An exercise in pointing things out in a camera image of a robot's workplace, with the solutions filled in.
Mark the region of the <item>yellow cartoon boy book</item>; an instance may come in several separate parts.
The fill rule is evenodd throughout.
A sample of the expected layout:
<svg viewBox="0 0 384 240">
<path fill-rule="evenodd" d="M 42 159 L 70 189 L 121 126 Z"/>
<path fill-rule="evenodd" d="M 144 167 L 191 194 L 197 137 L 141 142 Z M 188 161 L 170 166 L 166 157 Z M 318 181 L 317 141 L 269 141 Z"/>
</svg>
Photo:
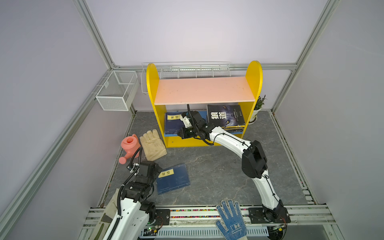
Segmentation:
<svg viewBox="0 0 384 240">
<path fill-rule="evenodd" d="M 231 134 L 242 134 L 244 131 L 244 126 L 227 126 L 227 127 L 222 127 L 222 129 L 228 133 Z"/>
</svg>

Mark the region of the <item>dark blue book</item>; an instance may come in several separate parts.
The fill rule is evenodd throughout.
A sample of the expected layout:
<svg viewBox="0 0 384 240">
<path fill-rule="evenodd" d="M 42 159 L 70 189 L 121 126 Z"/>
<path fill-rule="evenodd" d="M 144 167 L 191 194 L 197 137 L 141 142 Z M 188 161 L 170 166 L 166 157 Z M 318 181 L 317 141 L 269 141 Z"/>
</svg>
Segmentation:
<svg viewBox="0 0 384 240">
<path fill-rule="evenodd" d="M 183 112 L 167 112 L 165 113 L 165 137 L 174 137 L 178 132 L 185 127 L 185 124 L 180 119 Z"/>
<path fill-rule="evenodd" d="M 157 192 L 162 195 L 191 184 L 186 164 L 182 163 L 163 170 L 157 178 Z"/>
</svg>

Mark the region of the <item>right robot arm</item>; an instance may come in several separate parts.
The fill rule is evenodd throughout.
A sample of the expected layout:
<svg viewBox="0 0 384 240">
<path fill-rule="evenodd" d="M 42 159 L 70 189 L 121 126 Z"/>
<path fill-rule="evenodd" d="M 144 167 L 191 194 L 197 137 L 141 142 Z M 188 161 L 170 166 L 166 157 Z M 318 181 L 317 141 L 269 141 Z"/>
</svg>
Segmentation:
<svg viewBox="0 0 384 240">
<path fill-rule="evenodd" d="M 236 137 L 221 127 L 208 123 L 199 112 L 190 109 L 181 114 L 180 120 L 184 127 L 178 132 L 178 136 L 182 139 L 194 138 L 209 146 L 217 143 L 241 158 L 242 171 L 256 185 L 262 200 L 262 213 L 268 222 L 291 222 L 287 208 L 270 181 L 267 157 L 260 142 L 250 142 Z"/>
</svg>

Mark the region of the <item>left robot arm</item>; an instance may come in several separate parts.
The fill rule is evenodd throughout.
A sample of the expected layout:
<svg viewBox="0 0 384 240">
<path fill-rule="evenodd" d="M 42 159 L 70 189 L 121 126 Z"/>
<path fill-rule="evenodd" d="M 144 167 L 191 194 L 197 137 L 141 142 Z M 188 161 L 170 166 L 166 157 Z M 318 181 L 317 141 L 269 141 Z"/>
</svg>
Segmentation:
<svg viewBox="0 0 384 240">
<path fill-rule="evenodd" d="M 130 159 L 131 175 L 122 183 L 117 196 L 117 211 L 105 240 L 137 240 L 148 223 L 155 221 L 155 203 L 148 201 L 162 168 L 155 162 L 142 161 L 143 148 Z"/>
</svg>

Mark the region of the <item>black wolf cover book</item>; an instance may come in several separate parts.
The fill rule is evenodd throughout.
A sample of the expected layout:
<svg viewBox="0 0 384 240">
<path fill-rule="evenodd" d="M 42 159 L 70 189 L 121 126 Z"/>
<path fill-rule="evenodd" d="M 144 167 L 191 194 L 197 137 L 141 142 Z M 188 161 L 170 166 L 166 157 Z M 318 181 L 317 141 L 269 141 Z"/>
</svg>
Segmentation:
<svg viewBox="0 0 384 240">
<path fill-rule="evenodd" d="M 245 127 L 240 105 L 207 105 L 208 122 L 222 128 Z"/>
</svg>

